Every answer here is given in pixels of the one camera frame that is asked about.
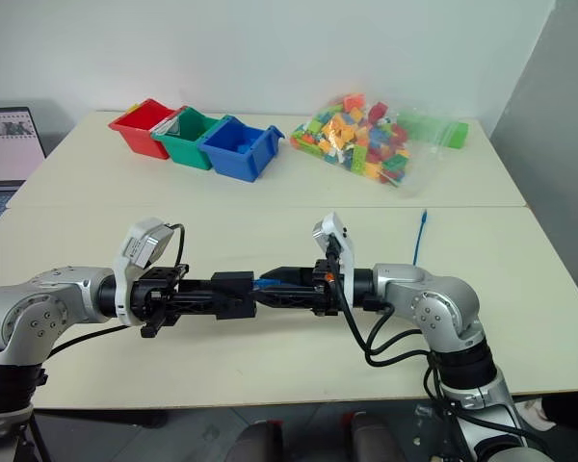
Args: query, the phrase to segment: blue cable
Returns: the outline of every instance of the blue cable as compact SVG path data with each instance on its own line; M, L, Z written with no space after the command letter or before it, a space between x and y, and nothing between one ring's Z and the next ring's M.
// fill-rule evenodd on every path
M420 249L420 241L422 241L422 231L424 231L424 225L426 224L426 218L428 217L428 212L424 209L422 213L422 223L420 224L420 231L417 233L417 241L415 242L415 251L413 252L413 265L417 263L417 252Z

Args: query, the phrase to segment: black cable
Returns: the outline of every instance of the black cable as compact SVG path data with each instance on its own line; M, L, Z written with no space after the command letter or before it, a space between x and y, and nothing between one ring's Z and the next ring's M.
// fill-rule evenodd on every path
M58 345L54 349L52 349L51 352L49 353L49 356L47 356L47 359L51 358L54 354L59 353L63 349L72 347L73 345L79 344L80 342L93 339L94 337L100 337L101 335L111 334L112 332L118 332L119 330L124 330L126 328L128 328L127 325L119 325L118 327L111 327L109 329L99 330L98 332L82 335L81 337L69 340L68 342L64 342L63 344Z
M412 335L413 333L417 333L420 331L418 329L411 329L411 330L408 330L406 332L402 332L401 334L398 334L397 336L395 336L394 339L390 339L385 344L383 344L382 346L377 348L378 352L375 353L370 348L370 346L366 342L364 342L364 339L362 338L361 333L359 332L359 328L357 327L357 324L355 323L354 315L352 314L351 309L349 308L349 303L347 302L347 298L345 298L345 294L342 290L342 286L340 285L340 274L338 272L338 267L337 267L335 258L337 258L337 257L333 254L328 255L329 267L331 269L332 275L334 276L334 281L332 282L331 286L333 287L334 291L336 292L336 298L338 298L338 301L340 302L340 308L341 308L343 314L345 315L345 320L347 321L347 324L349 325L349 328L350 328L352 334L354 335L355 341L357 342L359 347L364 352L364 358L366 359L366 362L374 368L382 368L384 366L390 366L392 364L396 364L396 363L403 361L407 358L410 358L412 356L419 356L419 355L428 356L429 353L426 350L414 349L412 351L408 351L406 353L399 354L398 356L394 356L393 358L389 358L389 359L386 359L384 361L376 361L376 360L371 358L371 356L374 356L376 354L381 354L384 350L391 347L398 340L403 339L408 335ZM393 314L393 310L391 310L391 308L388 308L388 312L383 315L383 318L381 318L377 321L377 323L375 324L375 327L373 328L373 331L371 331L371 333L368 337L369 340L371 341L371 344L372 344L372 342L375 341L375 337L377 336L377 333L379 332L379 330L381 330L383 324L392 316L392 314Z
M435 372L433 376L434 387L436 389L437 396L438 397L441 396L441 398L436 398L428 387L428 378L431 372L433 372L433 370L434 369L432 367L428 367L426 373L424 374L424 382L423 382L424 390L426 391L426 394L429 396L429 398L432 399L438 405L440 405L445 411L449 412L458 419L463 419L464 421L469 422L470 424L482 426L484 428L490 428L491 430L500 431L502 433L510 433L512 435L521 436L529 440L532 440L541 448L541 450L545 454L548 454L548 445L546 445L546 443L539 436L531 433L530 431L524 430L522 428L516 428L513 426L478 419L477 417L472 416L469 412L466 412L462 409L458 409L457 407L450 404L441 393L438 372L434 371Z
M391 339L389 339L387 342L385 342L383 345L378 346L375 349L371 350L371 354L373 356L377 356L378 354L382 354L384 351L386 351L388 348L390 348L392 345L396 344L399 340L404 339L405 337L408 337L409 335L417 335L417 334L422 334L422 331L420 329L409 329L406 330L404 332L401 332L400 334L396 334L394 337L392 337ZM372 342L366 342L366 345L370 348L372 348L373 343Z
M173 224L170 226L170 229L180 230L180 244L178 245L177 257L175 258L175 266L177 267L182 261L182 251L184 250L184 235L186 234L186 230L184 229L184 225L182 223Z
M30 416L30 433L32 433L32 439L35 442L35 446L39 450L40 460L42 462L51 462L51 456L49 455L49 450L45 445L44 440L40 434L39 424L37 423L37 418L34 412Z
M412 356L428 356L429 353L425 349L412 349L406 353L399 354L393 358L386 359L384 361L376 361L368 353L364 353L364 358L366 362L373 368L383 368L385 366L391 366L392 364L400 363L401 361L410 358Z

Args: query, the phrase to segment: white table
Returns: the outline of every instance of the white table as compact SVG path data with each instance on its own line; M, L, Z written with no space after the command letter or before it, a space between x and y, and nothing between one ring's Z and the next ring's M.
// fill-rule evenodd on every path
M331 166L281 141L278 156L253 184L133 153L107 124L119 113L91 113L52 152L9 207L102 204L208 207L475 207L524 206L484 130L470 120L463 149L443 149L438 173L417 195ZM276 125L286 137L307 117L238 115Z
M0 219L0 285L62 265L110 266L131 223L146 216L187 228L190 277L216 270L309 266L310 236L329 209L22 207ZM420 208L339 210L357 265L410 262ZM175 243L161 264L171 264ZM495 361L513 393L578 390L578 290L531 212L429 208L419 264L465 279L481 300ZM365 331L376 315L358 313ZM75 326L65 340L104 328ZM392 319L382 338L409 324ZM422 347L405 339L397 352ZM154 340L129 329L69 348L45 363L43 408L171 408L271 402L422 397L422 358L366 365L342 317L260 307L255 320L184 317Z

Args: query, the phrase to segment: plastic bag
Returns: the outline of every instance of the plastic bag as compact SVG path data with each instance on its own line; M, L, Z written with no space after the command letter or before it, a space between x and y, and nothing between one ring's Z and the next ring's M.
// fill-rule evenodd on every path
M436 171L439 147L462 147L467 132L466 123L351 93L300 125L290 142L330 164L415 192Z

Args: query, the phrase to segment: gray floor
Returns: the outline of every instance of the gray floor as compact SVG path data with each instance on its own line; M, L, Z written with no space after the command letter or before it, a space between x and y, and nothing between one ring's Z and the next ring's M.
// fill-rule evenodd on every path
M358 410L386 420L410 462L440 453L442 429L424 400L359 401L170 411L162 428L147 429L39 415L55 462L208 462L224 457L248 425L282 421L288 461L347 460L343 416ZM578 433L555 427L541 434L555 461L578 462Z

